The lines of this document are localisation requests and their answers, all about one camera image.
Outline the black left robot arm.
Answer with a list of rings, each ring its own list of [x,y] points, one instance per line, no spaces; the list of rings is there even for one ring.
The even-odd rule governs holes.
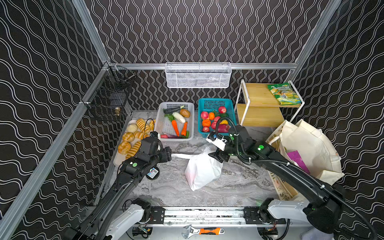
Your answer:
[[[123,206],[126,197],[139,185],[144,177],[159,163],[172,159],[170,147],[163,147],[160,134],[151,132],[141,141],[138,152],[125,160],[117,178],[107,194],[91,214],[77,227],[70,227],[65,240],[118,240],[127,230],[140,221],[150,219],[151,206],[143,200],[132,202],[128,210],[115,218],[116,211]]]

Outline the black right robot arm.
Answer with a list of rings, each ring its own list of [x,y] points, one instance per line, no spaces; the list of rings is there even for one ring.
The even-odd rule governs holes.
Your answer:
[[[332,234],[336,230],[345,195],[345,189],[341,185],[337,183],[330,185],[307,174],[283,157],[274,147],[252,139],[245,127],[235,125],[233,122],[227,128],[226,134],[214,130],[209,133],[206,140],[217,147],[210,157],[218,162],[227,162],[231,156],[236,156],[246,165],[256,164],[280,177],[308,200],[294,211],[280,207],[274,213],[273,199],[268,198],[257,213],[261,222],[296,219],[308,221],[326,234]]]

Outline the cream canvas tote bag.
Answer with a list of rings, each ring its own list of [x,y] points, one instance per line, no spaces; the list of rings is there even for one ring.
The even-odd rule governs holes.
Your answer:
[[[341,157],[329,138],[303,119],[295,125],[284,121],[266,140],[281,155],[292,161],[287,153],[298,151],[310,171],[310,175],[331,186],[345,174]]]

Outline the white plastic grocery bag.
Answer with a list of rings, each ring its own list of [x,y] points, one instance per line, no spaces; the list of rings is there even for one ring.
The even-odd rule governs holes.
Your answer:
[[[185,176],[192,191],[201,189],[220,178],[223,163],[210,156],[216,150],[217,147],[214,145],[204,145],[195,154],[172,154],[172,158],[189,160]]]

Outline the light purple long eggplant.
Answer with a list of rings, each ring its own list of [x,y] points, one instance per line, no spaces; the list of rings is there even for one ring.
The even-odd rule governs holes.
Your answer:
[[[175,135],[163,134],[161,135],[161,139],[181,139],[181,137],[175,136]]]

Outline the purple snack bag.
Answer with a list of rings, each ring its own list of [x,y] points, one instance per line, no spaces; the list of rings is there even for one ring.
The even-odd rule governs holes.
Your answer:
[[[308,167],[306,166],[305,162],[303,161],[301,155],[298,151],[293,151],[287,153],[288,157],[294,161],[302,170],[304,170],[307,174],[310,174],[310,171]]]

